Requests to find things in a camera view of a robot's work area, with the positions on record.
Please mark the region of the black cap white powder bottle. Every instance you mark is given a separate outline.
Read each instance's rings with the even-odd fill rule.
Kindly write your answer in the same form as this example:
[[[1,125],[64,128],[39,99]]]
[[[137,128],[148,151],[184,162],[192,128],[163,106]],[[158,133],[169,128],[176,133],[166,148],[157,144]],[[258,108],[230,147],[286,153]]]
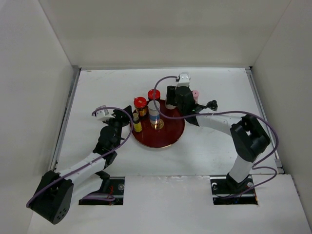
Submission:
[[[176,108],[176,101],[174,97],[166,97],[165,107],[169,110],[173,110]]]

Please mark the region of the small yellow label oil bottle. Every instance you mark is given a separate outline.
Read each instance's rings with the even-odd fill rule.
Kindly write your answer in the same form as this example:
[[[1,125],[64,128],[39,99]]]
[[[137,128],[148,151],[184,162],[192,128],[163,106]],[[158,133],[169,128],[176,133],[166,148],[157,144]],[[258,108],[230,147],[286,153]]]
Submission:
[[[139,115],[137,113],[133,113],[133,124],[134,124],[134,131],[139,133],[142,131],[142,125],[140,122]]]

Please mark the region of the red lid chili sauce jar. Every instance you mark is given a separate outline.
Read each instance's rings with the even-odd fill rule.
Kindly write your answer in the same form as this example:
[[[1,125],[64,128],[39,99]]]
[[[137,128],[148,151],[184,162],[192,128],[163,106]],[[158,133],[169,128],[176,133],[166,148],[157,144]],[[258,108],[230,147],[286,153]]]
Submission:
[[[134,107],[140,118],[145,118],[148,115],[147,100],[144,97],[134,98]]]

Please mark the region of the black cap brown spice bottle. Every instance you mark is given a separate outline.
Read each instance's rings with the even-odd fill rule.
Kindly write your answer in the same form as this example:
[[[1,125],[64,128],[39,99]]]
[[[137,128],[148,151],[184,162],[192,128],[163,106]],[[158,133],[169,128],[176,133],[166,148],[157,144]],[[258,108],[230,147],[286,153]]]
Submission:
[[[217,101],[216,100],[212,100],[212,101],[209,101],[207,104],[206,104],[206,107],[213,110],[213,111],[217,111],[218,110],[218,104],[217,104]]]

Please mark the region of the silver lid jar blue label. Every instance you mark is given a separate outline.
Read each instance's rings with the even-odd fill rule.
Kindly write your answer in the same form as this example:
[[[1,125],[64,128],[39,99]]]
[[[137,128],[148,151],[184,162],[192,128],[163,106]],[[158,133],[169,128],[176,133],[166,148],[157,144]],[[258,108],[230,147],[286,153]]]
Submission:
[[[156,101],[149,101],[148,103],[148,113],[149,113],[149,120],[151,124],[157,125],[160,120],[160,103]]]

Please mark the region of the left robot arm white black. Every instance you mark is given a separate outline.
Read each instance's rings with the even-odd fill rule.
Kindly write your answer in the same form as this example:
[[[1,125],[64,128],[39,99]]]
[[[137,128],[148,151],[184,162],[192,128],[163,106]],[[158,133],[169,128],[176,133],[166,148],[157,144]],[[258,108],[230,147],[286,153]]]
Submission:
[[[55,172],[46,172],[26,207],[52,224],[60,223],[67,215],[72,203],[103,202],[111,204],[116,200],[113,190],[109,190],[110,175],[105,169],[117,157],[119,149],[127,140],[122,129],[133,126],[132,107],[124,109],[101,106],[92,112],[97,120],[105,123],[101,129],[94,150],[75,165]]]

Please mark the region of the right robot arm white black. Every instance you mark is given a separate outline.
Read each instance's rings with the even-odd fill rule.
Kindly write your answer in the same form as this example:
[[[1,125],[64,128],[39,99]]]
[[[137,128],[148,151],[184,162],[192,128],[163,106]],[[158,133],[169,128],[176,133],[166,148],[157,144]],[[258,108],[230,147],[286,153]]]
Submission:
[[[271,143],[258,119],[252,114],[241,118],[230,117],[228,114],[217,115],[216,100],[200,105],[186,86],[168,86],[166,100],[177,107],[188,123],[212,128],[232,137],[237,158],[226,176],[226,187],[232,193],[239,192],[244,187],[255,160]]]

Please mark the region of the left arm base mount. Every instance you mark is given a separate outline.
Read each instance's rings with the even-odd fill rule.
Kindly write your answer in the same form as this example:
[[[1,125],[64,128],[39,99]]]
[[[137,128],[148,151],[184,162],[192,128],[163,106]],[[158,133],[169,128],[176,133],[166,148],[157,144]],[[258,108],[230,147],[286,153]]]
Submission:
[[[111,177],[108,173],[100,171],[95,174],[94,179],[96,189],[83,196],[78,201],[79,205],[123,205],[125,177]]]

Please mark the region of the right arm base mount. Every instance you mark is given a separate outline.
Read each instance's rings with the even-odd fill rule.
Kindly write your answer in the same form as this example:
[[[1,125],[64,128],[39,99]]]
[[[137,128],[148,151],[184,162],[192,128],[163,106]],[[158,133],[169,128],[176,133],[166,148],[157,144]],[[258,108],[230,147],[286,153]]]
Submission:
[[[238,188],[231,188],[224,176],[211,177],[211,190],[214,205],[257,205],[252,177],[248,177]]]

